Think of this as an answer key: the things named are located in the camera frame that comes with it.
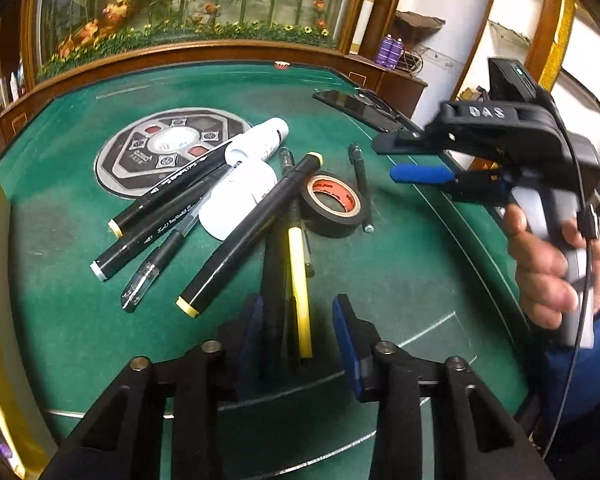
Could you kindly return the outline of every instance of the gray handle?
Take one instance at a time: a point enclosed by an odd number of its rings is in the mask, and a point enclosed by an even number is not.
[[[586,272],[587,255],[584,249],[575,249],[562,236],[561,225],[576,216],[578,199],[571,191],[560,189],[533,189],[517,186],[512,190],[513,198],[525,212],[526,221],[533,234],[560,249],[567,258],[568,270],[564,279],[578,293],[578,308],[562,314],[562,324],[555,331],[555,342],[561,346],[576,345],[580,309],[582,308],[583,279]],[[582,333],[581,348],[593,348],[593,283],[589,285],[586,316]]]

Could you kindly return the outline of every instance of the black pen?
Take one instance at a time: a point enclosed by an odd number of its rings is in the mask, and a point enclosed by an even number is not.
[[[229,168],[224,165],[190,186],[162,208],[147,216],[142,224],[126,232],[122,238],[91,263],[91,270],[103,282],[108,280],[138,254],[153,244],[196,205]]]
[[[176,301],[191,317],[204,312],[229,282],[245,254],[272,225],[283,208],[298,195],[301,186],[320,169],[322,155],[307,153],[283,176],[256,207],[211,254]]]
[[[122,237],[123,234],[143,222],[146,216],[161,208],[173,197],[178,196],[187,187],[224,166],[224,152],[230,142],[231,139],[174,171],[144,195],[135,199],[129,207],[109,220],[107,225],[111,232],[116,235],[116,238]]]
[[[362,229],[365,233],[372,233],[376,229],[372,224],[371,218],[371,193],[366,182],[366,171],[365,161],[362,160],[362,150],[357,142],[354,142],[349,146],[349,161],[353,164],[353,171],[356,173],[356,182],[358,183],[358,191],[360,195],[366,200],[368,213],[366,218],[362,221]]]
[[[167,239],[159,246],[156,247],[146,260],[142,262],[136,273],[133,275],[128,285],[125,287],[120,301],[122,303],[122,310],[131,313],[136,309],[140,300],[144,294],[149,290],[155,279],[167,268],[173,257],[178,254],[178,251],[184,244],[184,238],[198,223],[198,215],[202,206],[209,200],[211,193],[229,174],[238,166],[240,162],[229,168],[218,182],[211,187],[205,195],[198,200],[195,206],[180,220],[180,223],[173,228],[173,230],[167,236]]]

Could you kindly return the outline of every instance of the smartphone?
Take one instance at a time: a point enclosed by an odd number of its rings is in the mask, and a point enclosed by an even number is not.
[[[346,113],[383,134],[395,133],[403,128],[402,124],[394,121],[384,110],[381,110],[362,94],[350,95],[338,90],[327,90],[326,92],[316,92],[314,99]]]

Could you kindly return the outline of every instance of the yellow pen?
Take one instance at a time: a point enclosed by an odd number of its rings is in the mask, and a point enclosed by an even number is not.
[[[286,149],[280,150],[282,174],[294,166],[294,156]],[[311,320],[309,317],[309,294],[306,288],[306,267],[304,266],[304,235],[298,199],[292,201],[288,210],[289,261],[291,266],[291,287],[296,302],[298,322],[298,353],[301,359],[313,357],[311,343]]]

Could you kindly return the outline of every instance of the purple spray can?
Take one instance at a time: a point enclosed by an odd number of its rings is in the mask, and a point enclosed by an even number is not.
[[[391,46],[391,50],[389,51],[389,56],[386,58],[386,63],[384,64],[390,70],[393,70],[398,66],[398,60],[402,55],[404,49],[402,48],[402,40],[398,38],[398,41],[394,40],[394,44]]]
[[[384,38],[382,38],[380,47],[378,48],[378,53],[376,54],[376,64],[385,66],[386,58],[389,56],[389,51],[391,50],[393,44],[394,40],[392,40],[390,34],[387,34]]]

